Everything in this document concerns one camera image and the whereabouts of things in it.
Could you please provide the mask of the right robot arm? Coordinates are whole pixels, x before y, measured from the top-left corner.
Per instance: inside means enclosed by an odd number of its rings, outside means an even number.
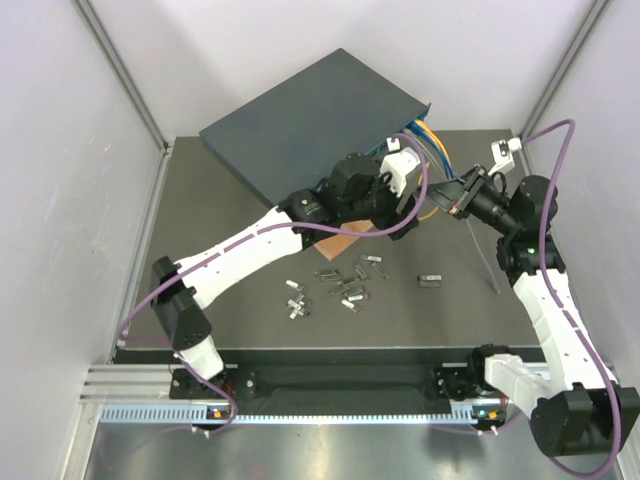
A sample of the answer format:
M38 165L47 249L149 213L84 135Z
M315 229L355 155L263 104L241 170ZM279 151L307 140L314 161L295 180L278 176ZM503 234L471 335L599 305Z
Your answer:
M428 187L426 196L456 219L473 216L500 233L496 256L524 306L543 352L542 377L506 346L472 352L466 380L476 394L495 390L527 417L548 457L618 453L639 416L639 393L619 386L595 351L572 299L566 265L550 233L557 189L524 177L512 195L476 166Z

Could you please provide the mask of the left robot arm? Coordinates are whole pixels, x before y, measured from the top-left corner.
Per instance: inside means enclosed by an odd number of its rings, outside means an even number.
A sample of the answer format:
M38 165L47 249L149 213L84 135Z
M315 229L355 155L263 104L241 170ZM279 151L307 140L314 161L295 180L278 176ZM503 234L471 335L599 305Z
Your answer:
M172 349L205 396L226 387L224 362L204 313L222 293L267 265L302 252L345 224L367 220L373 236L402 237L417 223L428 181L424 156L403 147L375 160L350 154L311 189L288 195L247 228L199 254L154 266L150 304Z

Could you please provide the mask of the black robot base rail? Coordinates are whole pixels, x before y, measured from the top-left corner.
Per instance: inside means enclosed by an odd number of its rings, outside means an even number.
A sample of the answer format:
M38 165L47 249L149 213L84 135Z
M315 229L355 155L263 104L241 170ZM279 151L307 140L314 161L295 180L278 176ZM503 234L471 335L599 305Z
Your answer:
M222 389L242 415L365 416L448 414L454 401L491 389L480 384L490 354L540 362L538 347L224 349L223 371L206 387L184 368L173 400L215 400Z

